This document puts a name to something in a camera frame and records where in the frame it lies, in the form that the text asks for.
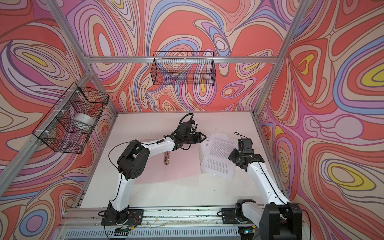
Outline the pink folder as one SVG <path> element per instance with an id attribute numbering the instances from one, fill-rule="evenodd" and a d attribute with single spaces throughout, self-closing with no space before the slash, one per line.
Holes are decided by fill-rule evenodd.
<path id="1" fill-rule="evenodd" d="M 169 164 L 165 164 L 165 154 L 150 157 L 143 173 L 135 184 L 155 184 L 179 180 L 201 174 L 199 145 L 191 145 L 189 150 L 178 149 L 170 152 Z"/>

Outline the printed paper sheet top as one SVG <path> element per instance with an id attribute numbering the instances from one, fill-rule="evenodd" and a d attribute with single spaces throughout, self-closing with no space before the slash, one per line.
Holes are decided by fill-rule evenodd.
<path id="1" fill-rule="evenodd" d="M 228 160 L 228 156 L 237 146 L 237 140 L 226 135 L 211 134 L 209 145 L 201 161 L 201 170 L 212 176 L 232 179 L 235 172 L 235 164 Z"/>

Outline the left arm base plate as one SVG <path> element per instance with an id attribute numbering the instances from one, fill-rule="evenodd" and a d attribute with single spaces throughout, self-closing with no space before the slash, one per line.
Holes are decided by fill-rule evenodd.
<path id="1" fill-rule="evenodd" d="M 102 217 L 102 226 L 138 226 L 142 224 L 144 210 L 128 209 L 121 212 L 113 208 L 98 213 Z"/>

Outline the white tape roll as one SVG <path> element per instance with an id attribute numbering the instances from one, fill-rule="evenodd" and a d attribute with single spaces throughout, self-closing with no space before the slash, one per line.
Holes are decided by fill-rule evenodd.
<path id="1" fill-rule="evenodd" d="M 95 119 L 91 116 L 83 113 L 77 113 L 73 118 L 74 126 L 84 132 L 91 131 L 92 127 L 95 124 Z"/>

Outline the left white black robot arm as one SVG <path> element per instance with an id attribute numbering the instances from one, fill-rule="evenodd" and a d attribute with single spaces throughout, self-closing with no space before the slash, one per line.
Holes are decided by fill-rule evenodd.
<path id="1" fill-rule="evenodd" d="M 116 196 L 110 201 L 107 210 L 116 215 L 121 215 L 128 211 L 133 185 L 136 178 L 143 173 L 149 158 L 178 149 L 184 150 L 184 145 L 200 144 L 206 138 L 206 135 L 197 131 L 196 122 L 190 120 L 179 122 L 175 131 L 159 140 L 151 142 L 130 141 L 117 160 L 120 182 L 117 187 Z"/>

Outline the printed paper sheet bottom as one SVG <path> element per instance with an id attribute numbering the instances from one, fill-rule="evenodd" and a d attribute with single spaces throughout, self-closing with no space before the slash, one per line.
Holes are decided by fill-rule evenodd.
<path id="1" fill-rule="evenodd" d="M 209 145 L 209 141 L 210 141 L 210 136 L 208 136 L 202 143 L 200 143 L 202 156 L 205 154 L 205 151 Z"/>

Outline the metal folder clip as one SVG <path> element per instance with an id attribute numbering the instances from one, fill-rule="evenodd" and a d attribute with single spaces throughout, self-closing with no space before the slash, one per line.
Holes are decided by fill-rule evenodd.
<path id="1" fill-rule="evenodd" d="M 170 152 L 164 153 L 164 164 L 167 166 L 170 164 Z"/>

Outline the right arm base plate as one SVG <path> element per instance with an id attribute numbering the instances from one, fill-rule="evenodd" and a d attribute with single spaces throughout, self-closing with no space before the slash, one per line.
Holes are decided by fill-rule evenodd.
<path id="1" fill-rule="evenodd" d="M 243 215 L 241 209 L 237 208 L 222 208 L 217 212 L 217 216 L 222 219 L 222 222 L 225 225 L 256 225 L 254 222 Z"/>

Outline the printed paper sheet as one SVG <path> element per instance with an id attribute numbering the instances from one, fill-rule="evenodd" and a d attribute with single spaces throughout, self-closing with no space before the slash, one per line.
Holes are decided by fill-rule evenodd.
<path id="1" fill-rule="evenodd" d="M 202 156 L 205 154 L 205 151 L 209 145 L 209 141 L 210 141 L 210 136 L 208 136 L 202 143 L 200 143 Z"/>
<path id="2" fill-rule="evenodd" d="M 235 172 L 235 164 L 228 160 L 228 156 L 237 146 L 237 140 L 226 135 L 211 134 L 209 145 L 201 161 L 201 170 L 212 176 L 232 179 Z"/>

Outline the aluminium mounting rail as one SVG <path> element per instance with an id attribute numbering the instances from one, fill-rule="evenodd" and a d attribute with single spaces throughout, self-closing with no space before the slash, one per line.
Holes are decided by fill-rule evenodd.
<path id="1" fill-rule="evenodd" d="M 217 212 L 222 208 L 235 208 L 231 206 L 189 206 L 189 207 L 129 207 L 129 209 L 143 209 L 144 215 L 142 224 L 139 227 L 156 226 L 214 226 L 224 225 L 222 219 L 217 216 Z M 72 209 L 65 212 L 59 226 L 65 225 L 80 227 L 121 227 L 121 226 L 102 226 L 102 217 L 98 213 L 105 211 L 104 208 L 85 208 Z"/>

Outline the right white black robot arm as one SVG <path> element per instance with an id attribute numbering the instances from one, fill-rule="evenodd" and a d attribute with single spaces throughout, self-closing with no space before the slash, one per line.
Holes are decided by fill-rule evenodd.
<path id="1" fill-rule="evenodd" d="M 238 200 L 235 220 L 253 223 L 262 240 L 301 240 L 303 211 L 279 190 L 261 155 L 233 149 L 228 159 L 250 175 L 263 201 L 260 207 L 253 200 Z"/>

